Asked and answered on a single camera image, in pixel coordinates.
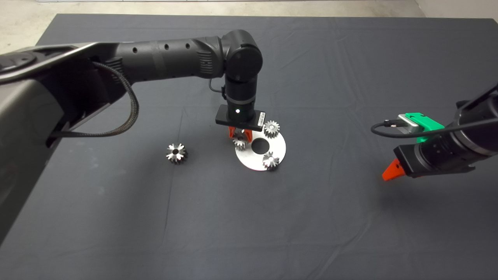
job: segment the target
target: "cable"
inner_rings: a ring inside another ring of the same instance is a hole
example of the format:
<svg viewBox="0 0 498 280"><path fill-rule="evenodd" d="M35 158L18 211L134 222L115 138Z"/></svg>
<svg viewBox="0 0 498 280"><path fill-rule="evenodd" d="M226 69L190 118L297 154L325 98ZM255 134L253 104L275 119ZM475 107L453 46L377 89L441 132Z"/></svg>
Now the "cable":
<svg viewBox="0 0 498 280"><path fill-rule="evenodd" d="M217 90L217 89L214 89L213 86L211 86L211 81L213 79L209 79L209 89L214 91L214 92L219 92L219 93L223 93L223 90Z"/></svg>
<svg viewBox="0 0 498 280"><path fill-rule="evenodd" d="M129 113L129 117L126 120L124 124L119 126L118 128L104 132L104 133L84 133L84 132L72 132L72 131L58 131L58 132L52 132L50 137L53 138L76 138L76 137L109 137L109 136L116 136L121 133L124 133L125 131L129 130L133 124L135 123L136 119L138 118L138 100L136 99L135 92L133 92L133 89L131 88L131 85L129 84L128 80L121 74L119 71L117 71L114 68L111 68L105 64L99 63L99 62L94 62L93 63L96 68L102 69L105 71L110 72L111 74L115 75L123 84L124 89L128 92L130 101L131 101L131 111Z"/></svg>
<svg viewBox="0 0 498 280"><path fill-rule="evenodd" d="M492 124L498 123L498 119L491 119L491 120L485 120L485 121L478 121L470 124L464 124L460 126L455 126L455 127L446 127L440 130L432 130L432 131L426 131L426 132L419 132L419 133L410 133L410 134L391 134L391 133L386 133L386 132L381 132L378 131L378 127L388 127L389 122L383 122L383 123L378 123L373 125L370 128L370 131L372 133L377 134L382 137L387 137L387 138L417 138L417 137L426 137L426 136L432 136L432 135L437 135L437 134L443 134L443 133L450 133L450 132L455 132L455 131L460 131L460 130L465 130L465 129L472 129L472 128L477 128L477 127L484 127Z"/></svg>

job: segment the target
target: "barcode label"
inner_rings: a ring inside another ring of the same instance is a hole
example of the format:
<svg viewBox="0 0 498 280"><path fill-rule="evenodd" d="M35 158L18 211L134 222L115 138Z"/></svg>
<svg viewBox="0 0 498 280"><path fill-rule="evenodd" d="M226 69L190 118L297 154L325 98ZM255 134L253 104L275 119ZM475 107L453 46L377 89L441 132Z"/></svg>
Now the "barcode label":
<svg viewBox="0 0 498 280"><path fill-rule="evenodd" d="M259 121L257 121L257 126L262 127L264 124L264 116L266 116L265 112L261 112L259 114Z"/></svg>

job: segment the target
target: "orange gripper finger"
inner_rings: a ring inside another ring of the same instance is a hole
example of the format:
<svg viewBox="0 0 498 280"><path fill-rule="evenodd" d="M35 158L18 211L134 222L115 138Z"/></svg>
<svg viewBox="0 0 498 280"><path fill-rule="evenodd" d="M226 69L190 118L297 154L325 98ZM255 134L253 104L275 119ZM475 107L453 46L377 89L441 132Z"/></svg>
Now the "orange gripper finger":
<svg viewBox="0 0 498 280"><path fill-rule="evenodd" d="M405 172L403 170L403 167L401 167L401 164L399 164L399 159L395 158L384 171L384 173L382 173L382 178L384 179L384 181L389 181L404 175Z"/></svg>
<svg viewBox="0 0 498 280"><path fill-rule="evenodd" d="M228 127L228 137L233 138L235 134L235 127Z"/></svg>
<svg viewBox="0 0 498 280"><path fill-rule="evenodd" d="M252 142L252 130L244 130L244 134L248 138L248 142L251 143Z"/></svg>

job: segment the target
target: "circular metal plate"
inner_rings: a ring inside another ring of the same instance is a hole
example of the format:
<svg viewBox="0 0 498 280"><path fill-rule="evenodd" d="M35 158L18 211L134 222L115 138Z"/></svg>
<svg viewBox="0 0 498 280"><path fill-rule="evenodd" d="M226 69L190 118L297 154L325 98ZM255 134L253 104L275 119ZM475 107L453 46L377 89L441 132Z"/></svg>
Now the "circular metal plate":
<svg viewBox="0 0 498 280"><path fill-rule="evenodd" d="M268 138L264 135L263 132L252 132L252 141L263 138L268 141L269 149L268 151L273 152L274 157L278 157L280 163L282 163L283 157L285 156L285 140L282 136L282 133L279 133L274 138ZM235 148L235 153L237 157L246 167L256 170L256 171L266 171L266 168L263 166L263 155L255 153L252 150L251 143L248 143L245 150L238 150Z"/></svg>

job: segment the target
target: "metal gear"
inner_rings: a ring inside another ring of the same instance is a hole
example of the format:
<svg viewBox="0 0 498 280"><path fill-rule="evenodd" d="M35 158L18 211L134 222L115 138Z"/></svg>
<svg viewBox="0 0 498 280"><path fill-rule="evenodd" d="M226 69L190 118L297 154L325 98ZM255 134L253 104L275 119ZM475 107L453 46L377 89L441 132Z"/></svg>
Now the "metal gear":
<svg viewBox="0 0 498 280"><path fill-rule="evenodd" d="M273 138L280 132L280 125L276 121L268 121L264 124L264 135Z"/></svg>
<svg viewBox="0 0 498 280"><path fill-rule="evenodd" d="M280 160L278 159L278 157L273 157L273 152L269 151L263 155L263 165L266 170L275 170L279 163Z"/></svg>
<svg viewBox="0 0 498 280"><path fill-rule="evenodd" d="M248 144L247 137L243 133L235 133L232 141L234 142L237 150L245 150Z"/></svg>
<svg viewBox="0 0 498 280"><path fill-rule="evenodd" d="M187 155L187 150L182 143L173 143L168 146L168 154L166 155L166 158L168 158L168 160L174 164L181 164L186 160Z"/></svg>

